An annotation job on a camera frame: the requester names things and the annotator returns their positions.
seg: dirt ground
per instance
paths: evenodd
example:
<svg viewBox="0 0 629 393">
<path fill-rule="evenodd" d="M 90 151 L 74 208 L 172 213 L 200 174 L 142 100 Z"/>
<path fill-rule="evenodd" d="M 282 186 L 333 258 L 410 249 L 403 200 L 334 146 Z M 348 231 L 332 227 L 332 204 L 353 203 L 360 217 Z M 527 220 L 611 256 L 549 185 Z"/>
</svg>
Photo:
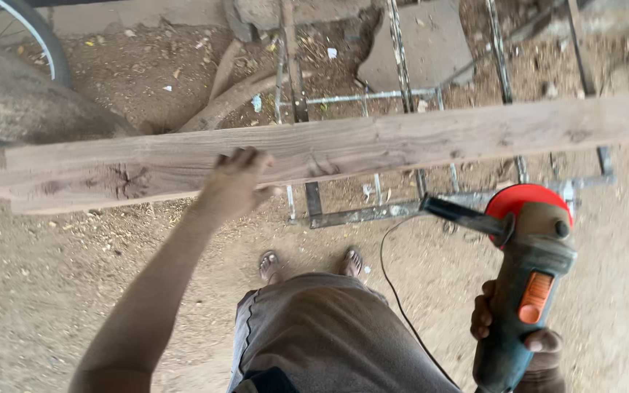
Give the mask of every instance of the dirt ground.
<svg viewBox="0 0 629 393">
<path fill-rule="evenodd" d="M 476 4 L 461 8 L 472 53 L 488 38 L 486 21 L 473 19 Z M 477 30 L 484 38 L 475 40 Z M 75 88 L 147 132 L 179 127 L 207 102 L 216 63 L 232 40 L 225 29 L 163 26 L 67 40 Z M 303 69 L 310 96 L 361 92 L 354 82 L 371 35 L 343 40 L 336 23 L 304 28 Z M 277 63 L 273 37 L 245 46 L 237 60 L 237 81 Z M 543 84 L 555 83 L 559 98 L 579 95 L 579 74 L 571 44 L 529 41 L 508 48 L 510 77 L 517 102 L 544 99 Z M 327 58 L 326 48 L 338 57 Z M 597 85 L 603 94 L 629 90 L 627 38 L 594 38 Z M 164 89 L 171 86 L 171 91 Z M 444 91 L 446 109 L 501 103 L 494 65 L 478 64 L 470 85 Z M 274 96 L 264 92 L 264 109 L 244 105 L 223 127 L 249 127 L 275 121 Z M 429 101 L 435 110 L 435 101 Z M 402 111 L 398 102 L 371 103 L 371 114 Z M 288 109 L 283 117 L 289 119 Z M 313 120 L 361 115 L 357 103 L 310 106 Z M 579 260 L 561 283 L 549 325 L 565 340 L 562 370 L 573 392 L 629 392 L 629 146 L 615 146 L 616 185 L 579 194 L 575 221 Z M 598 170 L 592 151 L 555 153 L 561 176 Z M 546 156 L 529 156 L 535 182 L 552 175 Z M 0 151 L 0 166 L 4 164 Z M 459 167 L 463 190 L 494 188 L 516 180 L 501 160 Z M 431 190 L 450 190 L 447 168 L 430 168 Z M 414 197 L 408 174 L 381 175 L 390 201 Z M 362 188 L 372 176 L 321 185 L 326 211 L 371 206 Z M 298 217 L 305 215 L 303 186 L 295 186 Z M 64 389 L 84 349 L 124 288 L 140 271 L 179 220 L 190 200 L 144 203 L 116 209 L 54 216 L 12 215 L 0 201 L 0 392 L 59 392 Z M 334 271 L 349 245 L 364 256 L 367 285 L 392 299 L 380 269 L 383 234 L 398 220 L 310 230 L 288 225 L 284 196 L 258 212 L 225 225 L 205 251 L 186 292 L 175 332 L 153 379 L 156 392 L 220 392 L 229 379 L 235 305 L 261 286 L 257 258 L 275 249 L 289 274 Z M 382 255 L 407 315 L 426 345 L 463 390 L 474 389 L 471 376 L 475 342 L 469 334 L 473 298 L 481 284 L 498 272 L 501 254 L 476 234 L 443 230 L 435 218 L 415 218 L 388 237 Z"/>
</svg>

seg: welded metal stand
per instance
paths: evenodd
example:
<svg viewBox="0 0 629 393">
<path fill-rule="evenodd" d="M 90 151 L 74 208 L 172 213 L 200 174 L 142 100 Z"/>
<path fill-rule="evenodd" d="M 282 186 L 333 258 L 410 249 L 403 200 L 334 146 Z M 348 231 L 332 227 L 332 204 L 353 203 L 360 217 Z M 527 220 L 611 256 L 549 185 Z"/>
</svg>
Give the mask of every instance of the welded metal stand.
<svg viewBox="0 0 629 393">
<path fill-rule="evenodd" d="M 277 122 L 282 122 L 280 109 L 282 106 L 291 106 L 293 110 L 294 122 L 309 121 L 308 104 L 317 103 L 337 103 L 337 102 L 361 102 L 362 116 L 368 117 L 368 101 L 371 99 L 400 97 L 402 99 L 403 109 L 405 113 L 415 112 L 414 96 L 430 98 L 436 97 L 436 102 L 440 111 L 444 110 L 443 105 L 443 89 L 461 74 L 476 65 L 477 62 L 485 59 L 491 53 L 497 68 L 497 75 L 501 82 L 502 101 L 505 105 L 513 103 L 513 95 L 511 93 L 511 85 L 509 81 L 508 71 L 506 68 L 506 59 L 504 57 L 504 39 L 501 36 L 498 14 L 496 11 L 495 0 L 485 0 L 487 12 L 490 17 L 491 25 L 491 43 L 486 46 L 485 53 L 473 60 L 464 67 L 459 68 L 453 75 L 449 76 L 438 86 L 428 89 L 412 89 L 409 82 L 409 73 L 407 70 L 406 56 L 404 46 L 402 44 L 402 33 L 400 29 L 399 14 L 397 12 L 397 1 L 387 0 L 387 8 L 390 17 L 390 34 L 392 37 L 393 51 L 397 63 L 397 76 L 399 77 L 400 89 L 394 92 L 377 92 L 370 93 L 365 87 L 362 94 L 354 94 L 350 96 L 334 96 L 318 99 L 309 99 L 305 93 L 302 81 L 302 71 L 300 61 L 297 54 L 297 35 L 296 26 L 293 20 L 293 2 L 292 0 L 281 1 L 282 12 L 282 38 L 280 39 L 280 60 L 277 72 L 277 84 L 275 90 L 275 117 Z M 579 75 L 586 96 L 594 96 L 596 89 L 594 87 L 593 76 L 590 72 L 588 62 L 584 61 L 581 54 L 583 46 L 583 32 L 581 30 L 581 18 L 579 17 L 579 8 L 577 0 L 555 0 L 555 2 L 542 12 L 532 17 L 523 26 L 512 32 L 507 39 L 508 42 L 514 43 L 517 37 L 522 37 L 526 31 L 530 31 L 533 25 L 544 17 L 556 11 L 561 5 L 567 3 L 570 9 L 570 23 L 572 26 L 572 40 L 574 41 L 574 50 L 579 65 Z M 282 76 L 283 67 L 287 65 L 290 75 L 290 85 L 292 91 L 291 102 L 284 103 L 281 100 L 282 94 Z M 597 176 L 589 176 L 585 178 L 570 178 L 567 180 L 548 180 L 543 185 L 557 192 L 567 202 L 572 215 L 574 214 L 576 192 L 585 188 L 613 184 L 616 176 L 613 172 L 612 163 L 608 147 L 599 147 L 597 149 L 598 160 L 601 174 Z M 519 177 L 519 183 L 529 183 L 529 175 L 526 171 L 526 160 L 523 156 L 514 157 Z M 476 192 L 460 192 L 458 184 L 458 175 L 455 164 L 449 165 L 450 181 L 453 191 L 448 194 L 436 194 L 435 196 L 447 201 L 455 202 L 474 209 L 483 209 L 489 202 L 497 190 L 478 190 Z M 415 181 L 417 186 L 418 199 L 405 201 L 402 203 L 383 204 L 380 175 L 375 174 L 375 195 L 377 197 L 377 205 L 370 208 L 348 210 L 336 213 L 324 213 L 321 208 L 321 197 L 319 196 L 319 184 L 317 182 L 307 183 L 305 185 L 305 195 L 307 197 L 308 218 L 310 228 L 332 227 L 334 225 L 351 224 L 354 222 L 372 221 L 376 219 L 406 217 L 419 214 L 419 205 L 424 193 L 426 193 L 428 185 L 426 181 L 426 171 L 424 169 L 415 170 Z M 293 199 L 293 190 L 291 186 L 287 187 L 288 204 L 290 207 L 289 221 L 294 223 L 296 219 L 296 210 Z"/>
</svg>

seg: wooden plank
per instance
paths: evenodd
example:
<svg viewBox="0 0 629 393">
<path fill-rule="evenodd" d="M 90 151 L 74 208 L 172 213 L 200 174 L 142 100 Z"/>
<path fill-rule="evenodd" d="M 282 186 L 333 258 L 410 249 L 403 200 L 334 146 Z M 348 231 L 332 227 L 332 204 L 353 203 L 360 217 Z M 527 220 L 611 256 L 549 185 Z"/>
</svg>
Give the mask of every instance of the wooden plank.
<svg viewBox="0 0 629 393">
<path fill-rule="evenodd" d="M 16 213 L 61 213 L 195 195 L 217 154 L 276 158 L 263 184 L 583 149 L 629 141 L 629 94 L 598 99 L 18 147 L 0 197 Z"/>
</svg>

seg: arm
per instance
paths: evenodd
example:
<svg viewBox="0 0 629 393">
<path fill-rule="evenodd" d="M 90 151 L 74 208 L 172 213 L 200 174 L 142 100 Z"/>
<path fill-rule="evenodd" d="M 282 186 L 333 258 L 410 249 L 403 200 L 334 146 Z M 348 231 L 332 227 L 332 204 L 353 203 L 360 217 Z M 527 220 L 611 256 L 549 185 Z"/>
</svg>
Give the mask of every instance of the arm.
<svg viewBox="0 0 629 393">
<path fill-rule="evenodd" d="M 489 335 L 489 326 L 492 322 L 489 300 L 494 296 L 495 285 L 495 281 L 485 282 L 482 286 L 484 294 L 475 298 L 470 332 L 477 340 Z M 565 393 L 567 386 L 559 369 L 562 338 L 552 330 L 544 329 L 529 334 L 523 343 L 535 354 L 514 392 Z"/>
<path fill-rule="evenodd" d="M 69 392 L 148 392 L 181 298 L 214 232 L 273 196 L 255 190 L 273 158 L 253 147 L 220 156 L 203 192 L 130 284 L 84 354 Z"/>
</svg>

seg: hand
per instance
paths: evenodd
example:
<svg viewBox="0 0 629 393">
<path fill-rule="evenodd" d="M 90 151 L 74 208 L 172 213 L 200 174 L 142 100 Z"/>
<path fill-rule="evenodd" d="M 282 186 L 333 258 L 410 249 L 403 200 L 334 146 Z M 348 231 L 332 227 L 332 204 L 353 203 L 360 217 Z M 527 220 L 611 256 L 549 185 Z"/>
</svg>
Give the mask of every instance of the hand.
<svg viewBox="0 0 629 393">
<path fill-rule="evenodd" d="M 477 340 L 489 336 L 489 326 L 493 319 L 489 301 L 494 296 L 495 288 L 496 281 L 487 281 L 482 285 L 483 294 L 475 298 L 470 333 Z M 523 344 L 535 354 L 514 392 L 564 392 L 564 378 L 558 370 L 562 337 L 552 330 L 543 329 L 529 334 Z"/>
<path fill-rule="evenodd" d="M 213 173 L 191 209 L 214 218 L 217 225 L 251 212 L 280 191 L 276 187 L 255 189 L 266 167 L 272 165 L 271 155 L 253 147 L 235 149 L 232 156 L 218 156 Z"/>
</svg>

